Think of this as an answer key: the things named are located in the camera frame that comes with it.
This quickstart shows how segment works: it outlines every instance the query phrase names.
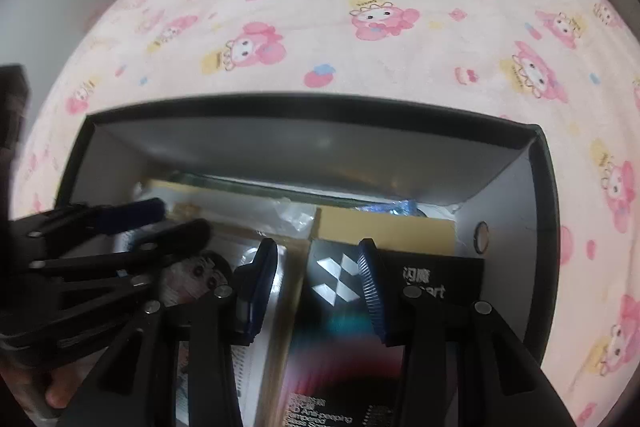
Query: screw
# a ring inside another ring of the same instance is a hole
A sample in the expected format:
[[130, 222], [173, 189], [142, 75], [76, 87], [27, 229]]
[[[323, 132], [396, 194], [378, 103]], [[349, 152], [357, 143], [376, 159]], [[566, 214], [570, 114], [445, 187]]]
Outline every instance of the screw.
[[218, 286], [215, 290], [213, 290], [213, 295], [218, 297], [219, 299], [224, 299], [233, 293], [233, 288], [231, 286], [223, 284], [222, 286]]
[[420, 295], [422, 295], [422, 290], [418, 286], [405, 286], [402, 290], [405, 297], [409, 297], [410, 299], [417, 299]]
[[491, 308], [491, 304], [485, 301], [476, 302], [476, 304], [474, 304], [474, 308], [481, 315], [488, 315], [491, 313], [491, 310], [493, 310], [493, 308]]
[[158, 301], [149, 301], [145, 304], [145, 313], [149, 315], [156, 313], [160, 309], [160, 303]]
[[132, 286], [142, 286], [143, 284], [149, 284], [151, 282], [150, 275], [136, 275], [131, 278]]

